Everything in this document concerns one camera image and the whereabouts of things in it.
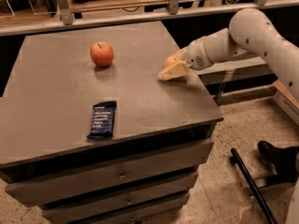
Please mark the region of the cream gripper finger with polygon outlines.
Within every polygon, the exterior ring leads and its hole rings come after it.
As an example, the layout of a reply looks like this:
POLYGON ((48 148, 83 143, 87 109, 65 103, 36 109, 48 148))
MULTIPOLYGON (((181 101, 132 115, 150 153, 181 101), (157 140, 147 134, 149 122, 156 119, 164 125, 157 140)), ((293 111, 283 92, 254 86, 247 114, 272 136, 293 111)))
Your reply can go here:
POLYGON ((184 61, 177 61, 165 67, 159 74, 160 80, 170 80, 173 78, 184 77, 189 72, 189 66, 184 61))
POLYGON ((176 61, 184 61, 185 57, 184 57, 184 53, 186 51, 187 48, 183 48, 178 50, 176 53, 173 54, 173 57, 176 61))

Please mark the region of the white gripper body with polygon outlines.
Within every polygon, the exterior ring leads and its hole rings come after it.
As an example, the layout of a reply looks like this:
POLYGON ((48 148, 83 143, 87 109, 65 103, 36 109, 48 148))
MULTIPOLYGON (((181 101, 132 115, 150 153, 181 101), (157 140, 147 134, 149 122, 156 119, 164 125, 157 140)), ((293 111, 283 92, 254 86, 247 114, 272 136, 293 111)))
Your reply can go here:
POLYGON ((205 39, 198 38, 191 42, 184 53, 185 60, 190 64, 192 69, 203 70, 209 67, 209 59, 205 50, 205 39))

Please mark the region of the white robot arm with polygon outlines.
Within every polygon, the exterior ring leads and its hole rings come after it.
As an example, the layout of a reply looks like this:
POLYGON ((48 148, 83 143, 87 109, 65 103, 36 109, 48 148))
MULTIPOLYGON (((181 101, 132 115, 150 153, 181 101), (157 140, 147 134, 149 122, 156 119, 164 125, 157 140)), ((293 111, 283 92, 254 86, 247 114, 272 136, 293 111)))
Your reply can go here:
MULTIPOLYGON (((208 69, 215 63, 251 57, 262 58, 286 91, 298 102, 299 48, 285 39, 268 17, 256 8, 237 11, 230 19, 228 28, 197 38, 168 57, 158 78, 172 80, 186 76, 190 69, 199 71, 208 69)), ((278 175, 273 177, 279 181, 297 181, 298 147, 278 148, 260 141, 258 149, 262 157, 274 164, 278 171, 278 175)), ((278 224, 237 150, 232 148, 231 152, 231 164, 238 165, 268 223, 278 224)))

